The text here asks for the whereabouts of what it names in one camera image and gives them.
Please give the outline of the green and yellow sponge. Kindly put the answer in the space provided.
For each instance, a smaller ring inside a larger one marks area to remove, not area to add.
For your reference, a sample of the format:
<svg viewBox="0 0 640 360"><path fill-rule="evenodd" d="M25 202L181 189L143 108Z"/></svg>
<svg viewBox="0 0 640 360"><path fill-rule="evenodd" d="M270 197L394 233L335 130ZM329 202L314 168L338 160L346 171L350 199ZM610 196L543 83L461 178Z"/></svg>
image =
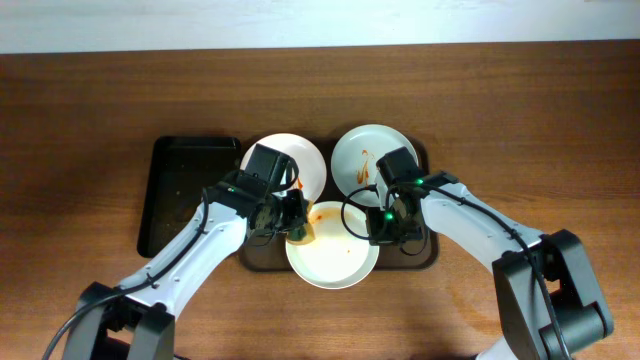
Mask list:
<svg viewBox="0 0 640 360"><path fill-rule="evenodd" d="M306 245L315 240L315 233L311 224L304 224L289 231L286 241L292 245Z"/></svg>

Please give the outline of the white plate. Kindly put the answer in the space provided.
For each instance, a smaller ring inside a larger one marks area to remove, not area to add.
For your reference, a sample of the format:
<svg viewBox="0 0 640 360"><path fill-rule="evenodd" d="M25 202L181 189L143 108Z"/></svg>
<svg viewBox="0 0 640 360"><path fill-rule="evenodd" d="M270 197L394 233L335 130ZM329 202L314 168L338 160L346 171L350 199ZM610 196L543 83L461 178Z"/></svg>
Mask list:
<svg viewBox="0 0 640 360"><path fill-rule="evenodd" d="M292 157L298 166L292 189L301 190L308 201L319 199L326 185L327 169L322 154L311 141L291 133L278 133L263 137L257 143Z"/></svg>
<svg viewBox="0 0 640 360"><path fill-rule="evenodd" d="M357 207L325 201L314 204L309 214L314 239L304 244L285 242L285 253L294 272L307 283L328 290L354 286L374 269L380 249L350 234L342 223L356 233L366 230L366 216Z"/></svg>

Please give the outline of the white plate front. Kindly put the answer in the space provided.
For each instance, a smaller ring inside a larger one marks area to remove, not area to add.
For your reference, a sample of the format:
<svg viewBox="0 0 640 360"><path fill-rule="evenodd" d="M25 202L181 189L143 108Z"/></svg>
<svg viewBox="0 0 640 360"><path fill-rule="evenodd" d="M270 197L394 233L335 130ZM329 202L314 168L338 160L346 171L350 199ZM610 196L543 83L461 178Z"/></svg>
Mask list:
<svg viewBox="0 0 640 360"><path fill-rule="evenodd" d="M309 214L314 239L304 244L285 242L285 253L294 272L307 283L328 290L354 286L374 269L380 249L350 234L342 223L356 233L366 230L366 216L357 207L325 201L314 204Z"/></svg>

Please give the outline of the pale green plate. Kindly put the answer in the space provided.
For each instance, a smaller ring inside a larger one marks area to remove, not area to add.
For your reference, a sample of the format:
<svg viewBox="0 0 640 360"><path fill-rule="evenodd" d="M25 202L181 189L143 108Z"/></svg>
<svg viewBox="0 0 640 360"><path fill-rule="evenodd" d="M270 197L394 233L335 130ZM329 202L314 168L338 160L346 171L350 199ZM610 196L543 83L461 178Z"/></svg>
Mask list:
<svg viewBox="0 0 640 360"><path fill-rule="evenodd" d="M336 186L347 196L373 185L378 173L376 162L401 147L406 147L416 163L421 164L411 142L391 127L368 124L348 131L338 140L331 156L331 174Z"/></svg>

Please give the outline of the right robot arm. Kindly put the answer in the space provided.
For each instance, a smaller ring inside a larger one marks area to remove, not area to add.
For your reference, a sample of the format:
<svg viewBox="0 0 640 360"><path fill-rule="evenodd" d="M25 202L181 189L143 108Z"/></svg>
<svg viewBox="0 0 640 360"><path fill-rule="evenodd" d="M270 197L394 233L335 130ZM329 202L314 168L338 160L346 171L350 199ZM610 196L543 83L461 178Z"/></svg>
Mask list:
<svg viewBox="0 0 640 360"><path fill-rule="evenodd" d="M435 232L493 276L501 338L481 359L569 359L614 331L586 249L562 229L546 234L474 196L453 175L428 176L406 148L376 163L379 205L366 212L373 245L404 245Z"/></svg>

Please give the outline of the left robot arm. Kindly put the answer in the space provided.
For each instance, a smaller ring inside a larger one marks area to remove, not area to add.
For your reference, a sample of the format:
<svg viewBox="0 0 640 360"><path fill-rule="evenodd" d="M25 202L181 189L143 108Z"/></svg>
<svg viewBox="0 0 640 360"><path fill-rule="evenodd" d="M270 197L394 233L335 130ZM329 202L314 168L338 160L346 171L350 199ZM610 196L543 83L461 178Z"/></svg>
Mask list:
<svg viewBox="0 0 640 360"><path fill-rule="evenodd" d="M256 145L244 169L203 189L190 222L149 263L114 288L91 284L43 356L64 339L66 359L175 358L176 321L221 262L254 236L313 239L298 176L292 156Z"/></svg>

